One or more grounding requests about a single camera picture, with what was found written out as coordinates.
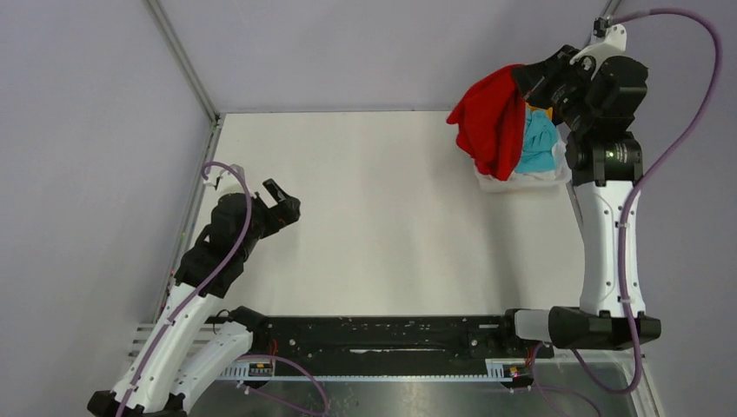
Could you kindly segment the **red t shirt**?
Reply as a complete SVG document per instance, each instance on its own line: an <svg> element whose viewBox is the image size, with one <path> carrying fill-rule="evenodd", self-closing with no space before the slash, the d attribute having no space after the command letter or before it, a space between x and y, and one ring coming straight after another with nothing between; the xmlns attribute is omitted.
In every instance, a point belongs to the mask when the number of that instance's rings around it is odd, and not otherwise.
<svg viewBox="0 0 737 417"><path fill-rule="evenodd" d="M473 84L446 119L477 172L503 182L521 159L526 104L512 76L518 67L509 64Z"/></svg>

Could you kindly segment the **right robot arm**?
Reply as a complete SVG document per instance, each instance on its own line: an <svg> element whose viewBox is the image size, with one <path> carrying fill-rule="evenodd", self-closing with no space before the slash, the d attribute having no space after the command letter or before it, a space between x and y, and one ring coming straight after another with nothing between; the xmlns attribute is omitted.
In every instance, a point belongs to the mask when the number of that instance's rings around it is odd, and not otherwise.
<svg viewBox="0 0 737 417"><path fill-rule="evenodd" d="M519 358L533 341L624 350L658 339L661 322L647 314L638 278L635 213L644 166L630 131L647 94L647 67L566 45L511 76L527 104L551 109L554 121L568 127L565 157L581 211L584 278L575 307L508 311L511 326L498 335L500 350Z"/></svg>

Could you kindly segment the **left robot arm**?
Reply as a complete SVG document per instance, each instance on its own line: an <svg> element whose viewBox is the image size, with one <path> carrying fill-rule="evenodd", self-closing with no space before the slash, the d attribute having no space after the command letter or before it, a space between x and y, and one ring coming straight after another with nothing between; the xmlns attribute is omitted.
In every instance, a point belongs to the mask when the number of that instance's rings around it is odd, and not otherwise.
<svg viewBox="0 0 737 417"><path fill-rule="evenodd" d="M175 283L152 333L123 378L92 394L95 416L186 416L238 354L269 348L269 334L255 324L230 320L203 349L188 352L205 321L244 270L256 244L297 222L301 202L274 180L263 182L275 200L258 194L221 195L194 245L182 257Z"/></svg>

